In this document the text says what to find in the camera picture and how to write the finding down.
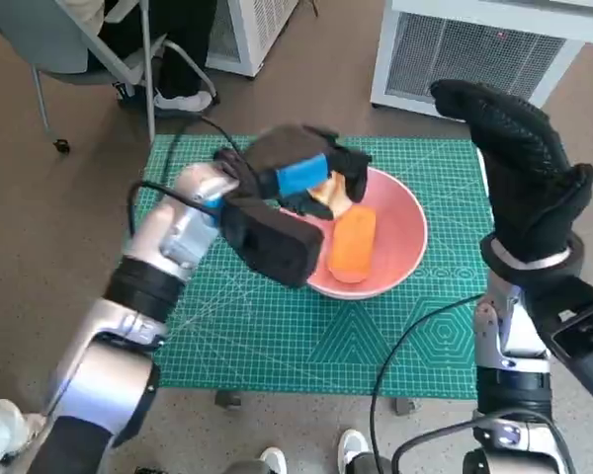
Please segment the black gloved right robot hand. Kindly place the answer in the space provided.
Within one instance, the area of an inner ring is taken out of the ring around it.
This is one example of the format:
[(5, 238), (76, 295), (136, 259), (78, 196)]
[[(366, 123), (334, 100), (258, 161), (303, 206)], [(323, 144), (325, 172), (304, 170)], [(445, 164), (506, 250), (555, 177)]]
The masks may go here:
[(563, 252), (592, 197), (593, 166), (571, 164), (549, 117), (520, 97), (453, 79), (430, 92), (441, 116), (467, 124), (483, 156), (503, 248), (522, 263)]

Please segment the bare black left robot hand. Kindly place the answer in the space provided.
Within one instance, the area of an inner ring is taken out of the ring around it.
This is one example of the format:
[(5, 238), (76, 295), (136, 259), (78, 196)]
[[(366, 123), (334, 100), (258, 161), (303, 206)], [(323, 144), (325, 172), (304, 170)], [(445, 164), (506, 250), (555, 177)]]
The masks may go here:
[(283, 124), (260, 134), (243, 159), (256, 180), (262, 199), (275, 199), (297, 215), (333, 220), (338, 206), (312, 194), (334, 174), (344, 178), (344, 194), (352, 203), (363, 200), (372, 157), (338, 142), (338, 134), (306, 124)]

